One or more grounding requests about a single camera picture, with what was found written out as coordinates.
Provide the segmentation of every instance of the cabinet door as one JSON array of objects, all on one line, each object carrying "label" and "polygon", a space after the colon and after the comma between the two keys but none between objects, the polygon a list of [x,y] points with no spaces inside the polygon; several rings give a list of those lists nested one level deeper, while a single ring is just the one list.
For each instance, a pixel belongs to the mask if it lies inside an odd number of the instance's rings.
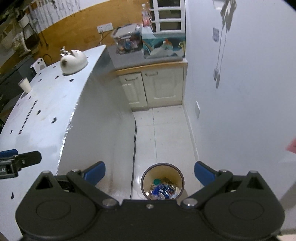
[{"label": "cabinet door", "polygon": [[181,102],[183,72],[183,67],[142,72],[148,105],[170,105]]},{"label": "cabinet door", "polygon": [[119,76],[131,108],[146,107],[146,95],[141,73]]}]

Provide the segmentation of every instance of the trash can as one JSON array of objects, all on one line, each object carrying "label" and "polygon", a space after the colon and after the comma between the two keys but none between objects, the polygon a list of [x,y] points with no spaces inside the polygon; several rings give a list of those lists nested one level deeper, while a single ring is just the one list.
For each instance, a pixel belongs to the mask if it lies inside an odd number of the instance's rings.
[{"label": "trash can", "polygon": [[141,179],[141,190],[148,200],[152,200],[149,191],[155,179],[169,179],[176,187],[179,188],[180,193],[173,199],[178,199],[184,190],[184,177],[181,171],[174,165],[169,163],[158,163],[149,167],[143,174]]}]

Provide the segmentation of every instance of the pink paper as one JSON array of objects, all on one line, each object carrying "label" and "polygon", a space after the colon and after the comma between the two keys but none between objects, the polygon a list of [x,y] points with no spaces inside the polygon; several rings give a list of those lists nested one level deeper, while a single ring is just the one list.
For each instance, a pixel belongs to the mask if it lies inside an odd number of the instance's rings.
[{"label": "pink paper", "polygon": [[294,138],[294,140],[291,141],[291,143],[287,146],[286,150],[296,154],[296,138]]}]

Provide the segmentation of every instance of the white tile floor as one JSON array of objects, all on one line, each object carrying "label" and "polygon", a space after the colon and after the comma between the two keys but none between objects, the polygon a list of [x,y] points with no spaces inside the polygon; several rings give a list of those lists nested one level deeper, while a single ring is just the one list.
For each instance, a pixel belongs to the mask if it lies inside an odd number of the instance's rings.
[{"label": "white tile floor", "polygon": [[296,241],[296,234],[278,236],[278,239],[281,240],[281,241]]},{"label": "white tile floor", "polygon": [[146,169],[156,163],[176,166],[185,179],[179,201],[200,189],[194,176],[196,162],[183,106],[153,108],[134,112],[137,122],[133,199],[145,199],[140,183]]}]

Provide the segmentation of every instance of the gray countertop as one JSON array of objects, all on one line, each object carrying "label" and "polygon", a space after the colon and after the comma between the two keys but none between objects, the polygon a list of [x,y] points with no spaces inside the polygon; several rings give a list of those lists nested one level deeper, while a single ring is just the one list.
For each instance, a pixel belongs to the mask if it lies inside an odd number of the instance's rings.
[{"label": "gray countertop", "polygon": [[143,66],[148,64],[156,64],[162,62],[176,62],[182,61],[182,57],[171,56],[163,58],[144,58],[142,51],[136,51],[127,54],[117,54],[116,45],[112,45],[107,48],[110,58],[117,70],[127,69],[131,67]]}]

